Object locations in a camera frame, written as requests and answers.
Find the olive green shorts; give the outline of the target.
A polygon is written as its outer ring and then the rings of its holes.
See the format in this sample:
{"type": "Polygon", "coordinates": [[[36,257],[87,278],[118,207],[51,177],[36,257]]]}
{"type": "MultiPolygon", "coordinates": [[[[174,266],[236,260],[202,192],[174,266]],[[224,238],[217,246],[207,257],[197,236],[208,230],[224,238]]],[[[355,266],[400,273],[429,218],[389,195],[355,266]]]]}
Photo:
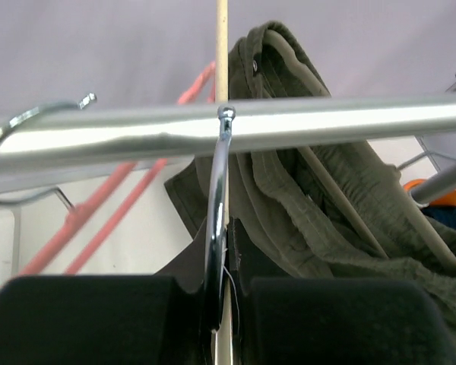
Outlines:
{"type": "MultiPolygon", "coordinates": [[[[250,30],[237,41],[228,61],[233,99],[330,96],[294,35],[280,22],[250,30]]],[[[230,156],[230,213],[240,220],[252,243],[296,277],[415,280],[439,306],[456,347],[456,276],[447,275],[422,244],[411,247],[408,257],[383,259],[346,241],[309,197],[314,176],[298,150],[230,156]]],[[[165,183],[192,236],[207,213],[211,161],[195,158],[165,183]]],[[[426,218],[456,253],[456,230],[426,218]]]]}

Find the pink hanger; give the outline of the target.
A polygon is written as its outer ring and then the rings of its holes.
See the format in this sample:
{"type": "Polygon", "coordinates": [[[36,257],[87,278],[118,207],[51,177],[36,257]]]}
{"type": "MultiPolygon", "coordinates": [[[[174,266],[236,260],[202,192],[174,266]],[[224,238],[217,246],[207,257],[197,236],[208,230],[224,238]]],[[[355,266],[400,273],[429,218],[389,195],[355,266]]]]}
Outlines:
{"type": "Polygon", "coordinates": [[[109,177],[67,183],[74,212],[55,197],[0,208],[0,285],[34,262],[47,264],[45,274],[160,270],[192,241],[164,187],[189,163],[127,163],[109,177]]]}

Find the navy blue shorts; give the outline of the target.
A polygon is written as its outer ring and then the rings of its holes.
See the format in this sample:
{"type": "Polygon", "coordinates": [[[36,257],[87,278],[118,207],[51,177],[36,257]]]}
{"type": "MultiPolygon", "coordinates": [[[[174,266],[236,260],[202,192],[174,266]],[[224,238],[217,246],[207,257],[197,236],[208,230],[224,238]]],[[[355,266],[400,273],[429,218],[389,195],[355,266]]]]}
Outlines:
{"type": "Polygon", "coordinates": [[[449,205],[429,206],[422,208],[421,212],[427,217],[431,217],[436,221],[456,230],[456,207],[449,205]]]}

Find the grey hanger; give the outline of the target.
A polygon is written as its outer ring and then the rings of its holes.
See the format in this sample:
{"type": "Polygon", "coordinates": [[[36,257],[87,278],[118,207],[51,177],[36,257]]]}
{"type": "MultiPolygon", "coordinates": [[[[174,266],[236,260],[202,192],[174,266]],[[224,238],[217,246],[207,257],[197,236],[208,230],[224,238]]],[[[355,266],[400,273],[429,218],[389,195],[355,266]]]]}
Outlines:
{"type": "Polygon", "coordinates": [[[399,186],[395,168],[366,142],[302,147],[314,176],[309,197],[346,241],[389,259],[424,245],[445,273],[456,276],[456,253],[399,186]]]}

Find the beige hanger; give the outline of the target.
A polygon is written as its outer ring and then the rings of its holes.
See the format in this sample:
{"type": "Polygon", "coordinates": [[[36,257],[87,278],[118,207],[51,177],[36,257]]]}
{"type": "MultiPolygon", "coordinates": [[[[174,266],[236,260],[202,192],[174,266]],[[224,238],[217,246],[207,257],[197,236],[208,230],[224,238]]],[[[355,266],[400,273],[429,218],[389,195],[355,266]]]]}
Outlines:
{"type": "Polygon", "coordinates": [[[230,222],[228,162],[235,109],[227,104],[228,82],[228,1],[217,1],[215,100],[220,104],[217,118],[219,137],[214,149],[207,205],[204,314],[212,333],[213,363],[236,364],[233,347],[233,310],[230,276],[226,269],[226,233],[230,222]]]}

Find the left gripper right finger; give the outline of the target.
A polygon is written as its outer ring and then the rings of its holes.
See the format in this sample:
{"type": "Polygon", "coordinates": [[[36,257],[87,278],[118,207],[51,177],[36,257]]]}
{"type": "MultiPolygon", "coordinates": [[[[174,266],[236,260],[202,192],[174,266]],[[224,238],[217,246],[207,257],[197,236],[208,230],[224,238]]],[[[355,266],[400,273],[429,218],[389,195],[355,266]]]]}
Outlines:
{"type": "Polygon", "coordinates": [[[456,364],[430,297],[409,281],[296,279],[229,228],[243,364],[456,364]]]}

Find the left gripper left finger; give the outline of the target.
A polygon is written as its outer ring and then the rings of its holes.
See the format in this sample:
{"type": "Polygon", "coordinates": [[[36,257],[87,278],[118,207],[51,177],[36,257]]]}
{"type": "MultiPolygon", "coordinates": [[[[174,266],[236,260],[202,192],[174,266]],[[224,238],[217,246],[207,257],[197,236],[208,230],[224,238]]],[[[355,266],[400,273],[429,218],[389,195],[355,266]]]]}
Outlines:
{"type": "Polygon", "coordinates": [[[0,289],[0,364],[209,364],[204,228],[155,275],[22,276],[0,289]]]}

